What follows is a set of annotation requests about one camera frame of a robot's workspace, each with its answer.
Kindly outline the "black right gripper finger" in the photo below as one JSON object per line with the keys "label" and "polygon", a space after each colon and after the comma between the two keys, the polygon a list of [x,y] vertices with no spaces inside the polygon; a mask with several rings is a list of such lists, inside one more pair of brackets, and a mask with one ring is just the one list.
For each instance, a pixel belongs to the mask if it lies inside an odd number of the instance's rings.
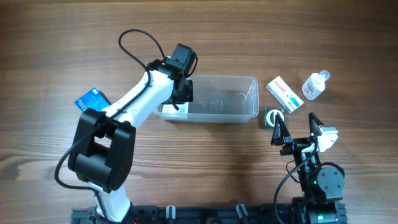
{"label": "black right gripper finger", "polygon": [[309,128],[310,134],[314,136],[320,136],[320,126],[323,126],[323,123],[318,119],[314,112],[308,114]]}
{"label": "black right gripper finger", "polygon": [[290,144],[292,142],[292,138],[280,114],[276,115],[274,121],[275,124],[272,133],[271,144],[275,146]]}

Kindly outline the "white medicine box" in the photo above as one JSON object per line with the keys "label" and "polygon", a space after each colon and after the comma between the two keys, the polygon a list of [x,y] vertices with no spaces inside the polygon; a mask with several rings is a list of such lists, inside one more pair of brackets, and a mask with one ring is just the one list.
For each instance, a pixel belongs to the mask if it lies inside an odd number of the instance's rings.
{"label": "white medicine box", "polygon": [[176,109],[176,107],[174,107],[174,105],[167,104],[167,105],[163,105],[162,112],[163,113],[172,113],[172,114],[176,114],[176,113],[186,114],[186,113],[188,113],[188,107],[189,107],[189,102],[186,102],[184,104],[177,104],[178,109]]}

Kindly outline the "blue medicine box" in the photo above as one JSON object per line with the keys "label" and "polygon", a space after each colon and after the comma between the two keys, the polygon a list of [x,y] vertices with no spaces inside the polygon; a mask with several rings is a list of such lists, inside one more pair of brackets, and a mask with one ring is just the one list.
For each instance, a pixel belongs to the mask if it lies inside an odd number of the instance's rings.
{"label": "blue medicine box", "polygon": [[84,112],[88,108],[96,111],[102,111],[106,107],[110,106],[111,103],[103,96],[103,94],[97,88],[92,88],[90,91],[77,99],[75,101],[75,105],[82,112]]}

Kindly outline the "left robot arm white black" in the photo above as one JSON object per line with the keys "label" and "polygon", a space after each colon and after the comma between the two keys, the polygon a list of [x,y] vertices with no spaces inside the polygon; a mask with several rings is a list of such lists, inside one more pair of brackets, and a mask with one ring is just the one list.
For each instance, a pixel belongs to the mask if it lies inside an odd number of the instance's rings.
{"label": "left robot arm white black", "polygon": [[96,205],[72,212],[72,223],[136,223],[124,182],[131,170],[136,131],[160,105],[179,110],[193,100],[191,69],[197,55],[178,44],[170,57],[145,65],[142,80],[117,102],[80,116],[68,168],[93,192]]}

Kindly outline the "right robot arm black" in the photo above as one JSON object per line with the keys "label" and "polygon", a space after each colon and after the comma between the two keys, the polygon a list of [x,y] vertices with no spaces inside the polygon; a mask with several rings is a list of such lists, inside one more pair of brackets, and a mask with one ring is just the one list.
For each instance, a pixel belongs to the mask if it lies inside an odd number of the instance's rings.
{"label": "right robot arm black", "polygon": [[[284,120],[274,119],[271,144],[282,146],[282,156],[292,155],[295,167],[281,180],[273,199],[274,218],[277,223],[347,223],[343,199],[345,171],[333,162],[321,162],[320,152],[331,148],[338,139],[334,126],[323,124],[314,113],[308,114],[310,135],[307,138],[292,138]],[[285,182],[293,173],[298,174],[302,196],[292,199],[287,217],[282,218],[277,198]]]}

